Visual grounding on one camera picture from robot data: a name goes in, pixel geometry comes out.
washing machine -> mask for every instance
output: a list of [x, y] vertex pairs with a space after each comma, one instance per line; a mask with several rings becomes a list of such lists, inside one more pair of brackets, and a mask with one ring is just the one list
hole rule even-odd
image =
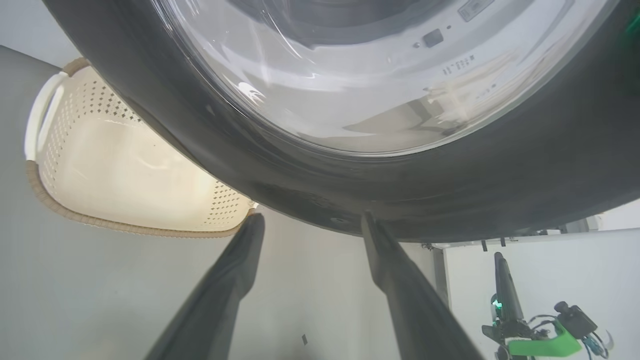
[[45, 0], [212, 175], [301, 221], [517, 236], [640, 197], [637, 0]]

laundry basket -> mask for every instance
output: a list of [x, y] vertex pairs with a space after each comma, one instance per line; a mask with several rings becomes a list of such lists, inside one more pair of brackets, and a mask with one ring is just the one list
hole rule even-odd
[[151, 130], [85, 59], [41, 89], [24, 152], [38, 199], [89, 225], [215, 238], [235, 233], [256, 206]]

gray floor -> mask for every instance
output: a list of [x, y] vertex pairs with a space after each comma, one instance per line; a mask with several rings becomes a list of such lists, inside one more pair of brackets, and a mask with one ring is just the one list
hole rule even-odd
[[[0, 359], [141, 359], [229, 239], [117, 233], [46, 210], [27, 184], [22, 140], [56, 71], [0, 47]], [[262, 212], [230, 359], [399, 359], [362, 239]], [[403, 247], [436, 283], [433, 253]]]

cable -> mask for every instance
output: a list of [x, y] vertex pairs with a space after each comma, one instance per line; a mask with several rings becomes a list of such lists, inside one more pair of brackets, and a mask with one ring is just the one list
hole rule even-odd
[[595, 335], [596, 339], [598, 339], [598, 341], [600, 342], [600, 345], [602, 346], [602, 350], [604, 350], [604, 354], [601, 355], [602, 358], [603, 359], [608, 359], [609, 358], [609, 350], [607, 350], [607, 348], [604, 347], [604, 341], [602, 341], [602, 339], [600, 339], [598, 334], [596, 334], [595, 332], [593, 332], [593, 335]]
[[589, 350], [589, 347], [587, 346], [587, 343], [584, 341], [584, 339], [582, 339], [582, 344], [584, 345], [584, 348], [587, 349], [587, 354], [589, 355], [589, 360], [593, 360], [591, 358], [591, 350]]
[[536, 315], [536, 316], [532, 317], [531, 320], [529, 320], [529, 322], [527, 322], [527, 323], [532, 323], [533, 320], [535, 320], [537, 318], [554, 318], [554, 319], [557, 319], [558, 317], [557, 316], [553, 316], [553, 315]]
[[545, 320], [545, 321], [543, 321], [543, 322], [539, 323], [538, 325], [536, 325], [536, 326], [532, 327], [532, 328], [531, 328], [531, 331], [533, 331], [533, 330], [537, 329], [538, 327], [541, 327], [542, 325], [546, 325], [546, 324], [548, 324], [548, 323], [554, 323], [554, 322], [555, 322], [555, 321]]

basket handle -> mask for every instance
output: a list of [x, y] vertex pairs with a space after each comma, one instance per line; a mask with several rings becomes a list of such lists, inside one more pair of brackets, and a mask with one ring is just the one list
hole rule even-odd
[[67, 78], [67, 73], [63, 71], [51, 76], [33, 102], [27, 122], [27, 131], [24, 135], [24, 155], [27, 160], [36, 161], [38, 143], [44, 143], [44, 139], [47, 137], [56, 108], [60, 104], [64, 92], [60, 85]]

